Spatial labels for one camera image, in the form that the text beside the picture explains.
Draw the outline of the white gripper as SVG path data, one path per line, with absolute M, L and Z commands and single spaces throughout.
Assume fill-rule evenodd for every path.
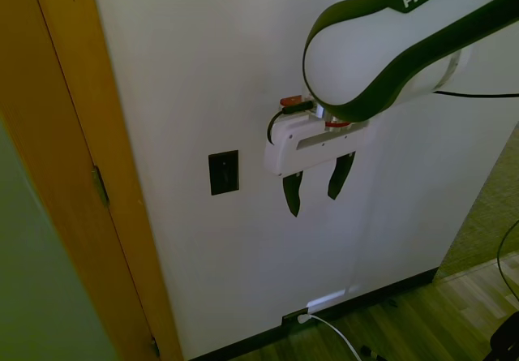
M 335 200 L 354 163 L 355 151 L 367 141 L 368 122 L 354 123 L 329 131 L 325 121 L 314 116 L 292 116 L 274 123 L 264 151 L 265 168 L 282 179 L 289 211 L 297 217 L 299 189 L 304 170 L 335 160 L 328 184 L 328 196 Z

